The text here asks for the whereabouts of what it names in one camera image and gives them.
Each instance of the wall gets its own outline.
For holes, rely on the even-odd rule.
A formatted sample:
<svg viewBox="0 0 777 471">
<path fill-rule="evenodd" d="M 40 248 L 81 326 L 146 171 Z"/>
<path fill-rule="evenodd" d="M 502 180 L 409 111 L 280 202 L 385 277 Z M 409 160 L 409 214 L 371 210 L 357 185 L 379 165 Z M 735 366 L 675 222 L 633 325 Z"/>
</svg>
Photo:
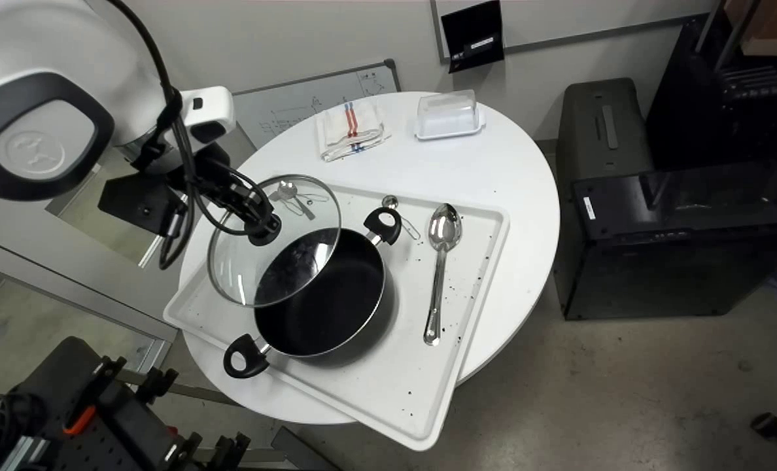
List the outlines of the wall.
<svg viewBox="0 0 777 471">
<path fill-rule="evenodd" d="M 506 62 L 451 77 L 429 0 L 137 0 L 174 66 L 232 92 L 392 57 L 402 88 L 464 88 L 507 112 L 537 139 L 556 139 L 567 84 L 631 77 L 642 104 L 677 40 L 677 27 L 511 53 Z"/>
</svg>

